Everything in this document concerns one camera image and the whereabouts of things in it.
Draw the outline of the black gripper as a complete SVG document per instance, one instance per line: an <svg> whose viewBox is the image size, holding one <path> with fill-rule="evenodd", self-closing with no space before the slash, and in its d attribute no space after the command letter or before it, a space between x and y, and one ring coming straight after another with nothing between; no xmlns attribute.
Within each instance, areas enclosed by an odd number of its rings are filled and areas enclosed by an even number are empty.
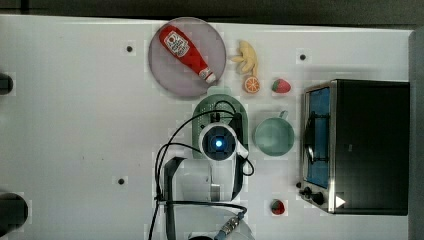
<svg viewBox="0 0 424 240"><path fill-rule="evenodd" d="M236 133L237 139L241 144L247 146L247 115L245 113L235 113L233 115L227 113L212 113L210 122L224 123L229 125Z"/></svg>

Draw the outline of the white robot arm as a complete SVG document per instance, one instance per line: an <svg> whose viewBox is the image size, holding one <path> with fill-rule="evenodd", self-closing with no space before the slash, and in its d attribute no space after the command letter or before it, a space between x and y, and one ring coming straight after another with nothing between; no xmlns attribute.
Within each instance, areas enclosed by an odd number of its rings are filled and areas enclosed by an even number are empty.
<svg viewBox="0 0 424 240"><path fill-rule="evenodd" d="M214 110L196 116L193 129L192 155L163 167L167 240L254 240L247 209L233 202L248 175L246 117Z"/></svg>

